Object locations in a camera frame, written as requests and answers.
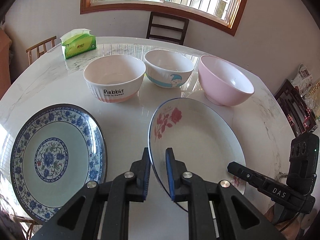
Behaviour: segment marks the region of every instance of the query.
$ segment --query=green tissue pack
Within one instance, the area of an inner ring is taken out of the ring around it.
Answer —
[[[97,48],[96,36],[91,35],[90,30],[87,29],[72,30],[60,39],[65,59]]]

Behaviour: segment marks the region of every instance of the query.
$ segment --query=plate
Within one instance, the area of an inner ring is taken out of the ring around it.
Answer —
[[[70,104],[33,115],[18,133],[10,161],[17,199],[41,224],[86,182],[104,182],[106,167],[101,128],[86,110]]]
[[[204,180],[226,179],[242,194],[246,182],[228,173],[235,161],[245,166],[244,155],[228,124],[211,108],[190,98],[166,101],[153,114],[148,148],[155,175],[169,195],[165,150],[172,147],[175,159]],[[180,203],[185,210],[187,203]]]

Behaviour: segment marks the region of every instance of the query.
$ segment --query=metal screw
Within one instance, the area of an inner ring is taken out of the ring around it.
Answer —
[[[220,182],[221,187],[229,187],[230,186],[230,182],[227,180],[222,180]]]
[[[87,188],[94,188],[97,186],[97,182],[91,180],[87,183]]]
[[[186,171],[182,174],[185,179],[189,179],[192,177],[192,173],[190,171]]]
[[[128,179],[128,178],[132,178],[134,176],[134,173],[132,171],[127,171],[124,176]]]

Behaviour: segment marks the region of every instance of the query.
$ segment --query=round table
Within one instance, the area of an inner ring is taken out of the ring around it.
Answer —
[[[247,167],[272,178],[280,178],[282,173],[288,172],[294,134],[278,103],[259,77],[239,67],[254,85],[254,95],[238,106],[217,106],[205,98],[198,81],[197,63],[206,53],[140,38],[97,37],[97,44],[96,50],[68,60],[62,55],[61,45],[55,46],[27,68],[0,100],[1,187],[18,214],[23,215],[23,210],[15,199],[9,170],[14,140],[28,118],[44,107],[58,103],[75,104],[86,109],[102,127],[108,151],[107,181],[129,170],[131,163],[141,158],[144,147],[147,147],[152,114],[163,101],[176,97],[195,98],[216,111],[238,138]],[[127,54],[142,59],[147,51],[156,48],[180,52],[196,64],[181,89],[159,88],[145,76],[138,96],[123,103],[104,103],[90,93],[83,70],[91,61],[110,54]],[[261,212],[272,204],[270,198],[248,184],[244,195]],[[129,238],[188,238],[188,214],[170,200],[153,171],[147,200],[130,205]]]

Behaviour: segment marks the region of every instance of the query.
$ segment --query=cartoon bear with blue hat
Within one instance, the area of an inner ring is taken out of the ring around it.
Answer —
[[[172,84],[172,87],[173,88],[177,87],[182,81],[182,76],[177,75],[177,74],[172,74],[170,76],[171,77],[173,76],[173,78],[170,81],[170,83]]]

